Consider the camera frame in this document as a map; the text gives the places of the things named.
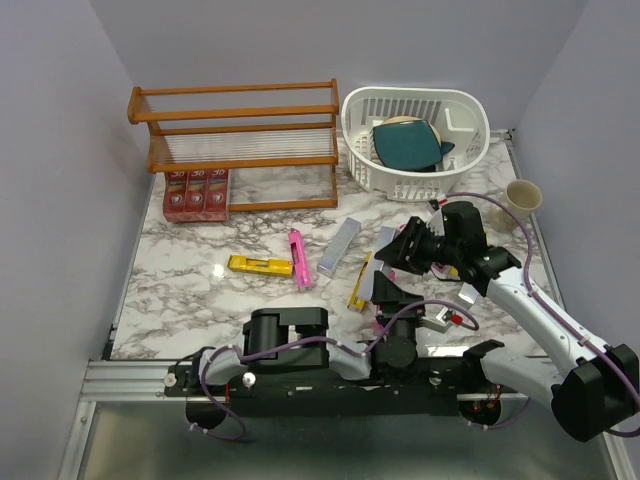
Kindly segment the large pink toothpaste box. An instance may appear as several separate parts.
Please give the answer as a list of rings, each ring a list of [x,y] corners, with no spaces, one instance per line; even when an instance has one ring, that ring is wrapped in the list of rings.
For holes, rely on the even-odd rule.
[[[431,271],[442,278],[448,279],[458,279],[458,271],[455,267],[449,265],[443,265],[439,263],[433,263],[431,266]]]

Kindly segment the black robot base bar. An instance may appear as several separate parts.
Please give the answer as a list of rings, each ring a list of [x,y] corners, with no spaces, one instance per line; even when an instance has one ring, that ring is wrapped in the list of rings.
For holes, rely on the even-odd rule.
[[[328,367],[281,365],[284,357],[254,361],[222,384],[200,385],[195,364],[174,365],[165,377],[169,397],[211,394],[244,418],[357,417],[427,414],[458,416],[489,426],[506,411],[501,388],[466,378],[461,358],[416,358],[405,369],[374,365],[362,380],[346,380]]]

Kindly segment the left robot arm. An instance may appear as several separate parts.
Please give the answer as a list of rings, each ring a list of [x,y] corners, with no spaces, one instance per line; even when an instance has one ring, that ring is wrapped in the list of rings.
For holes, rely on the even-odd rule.
[[[331,370],[346,381],[378,381],[404,375],[417,362],[416,330],[423,298],[387,276],[374,277],[373,304],[381,331],[368,342],[351,342],[329,328],[323,307],[255,310],[231,343],[205,347],[192,361],[187,382],[201,395],[246,373],[280,375]]]

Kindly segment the red 3D toothpaste box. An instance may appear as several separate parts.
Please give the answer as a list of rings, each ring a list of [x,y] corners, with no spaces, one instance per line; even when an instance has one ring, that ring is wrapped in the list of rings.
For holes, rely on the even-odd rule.
[[[163,215],[172,223],[185,222],[188,174],[186,171],[167,172],[163,196]]]
[[[213,170],[206,186],[204,218],[209,222],[225,221],[228,218],[229,171]]]
[[[184,207],[186,222],[196,222],[201,219],[205,208],[206,184],[207,172],[205,170],[191,171],[189,173]]]

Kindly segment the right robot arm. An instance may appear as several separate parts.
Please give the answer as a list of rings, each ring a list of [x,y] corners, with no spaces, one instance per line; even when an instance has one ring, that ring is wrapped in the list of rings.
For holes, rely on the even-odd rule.
[[[460,379],[480,392],[491,384],[514,389],[548,407],[562,429],[586,442],[639,412],[639,359],[625,344],[610,346],[562,310],[530,279],[529,266],[503,247],[488,244],[479,210],[447,201],[439,210],[443,232],[420,218],[375,257],[392,268],[423,275],[435,264],[457,269],[460,279],[506,311],[548,355],[547,364],[500,342],[466,351]]]

